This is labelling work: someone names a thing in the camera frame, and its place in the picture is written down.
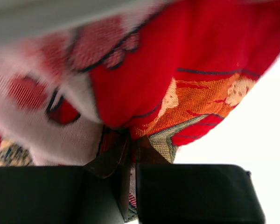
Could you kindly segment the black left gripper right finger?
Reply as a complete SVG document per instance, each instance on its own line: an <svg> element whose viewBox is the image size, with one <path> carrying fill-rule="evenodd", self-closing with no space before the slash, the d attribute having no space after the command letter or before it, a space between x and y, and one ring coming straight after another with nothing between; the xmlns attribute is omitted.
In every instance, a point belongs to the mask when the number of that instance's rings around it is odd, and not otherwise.
<svg viewBox="0 0 280 224"><path fill-rule="evenodd" d="M263 224L250 172L231 164L171 164L147 137L134 144L141 224Z"/></svg>

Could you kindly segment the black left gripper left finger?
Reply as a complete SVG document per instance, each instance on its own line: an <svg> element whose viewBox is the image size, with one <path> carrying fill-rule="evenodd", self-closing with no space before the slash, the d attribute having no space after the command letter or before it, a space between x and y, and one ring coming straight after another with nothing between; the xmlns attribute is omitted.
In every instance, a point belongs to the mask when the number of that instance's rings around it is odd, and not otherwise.
<svg viewBox="0 0 280 224"><path fill-rule="evenodd" d="M128 220L130 140L118 138L85 166L29 164L0 145L0 224L122 224Z"/></svg>

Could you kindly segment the red patterned pillowcase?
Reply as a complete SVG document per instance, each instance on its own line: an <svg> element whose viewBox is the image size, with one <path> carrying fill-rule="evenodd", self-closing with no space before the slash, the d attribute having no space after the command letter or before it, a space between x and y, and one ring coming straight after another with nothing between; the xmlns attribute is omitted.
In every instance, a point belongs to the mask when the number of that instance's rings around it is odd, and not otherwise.
<svg viewBox="0 0 280 224"><path fill-rule="evenodd" d="M153 0L0 45L0 139L38 166L84 165L113 134L173 162L280 54L280 0Z"/></svg>

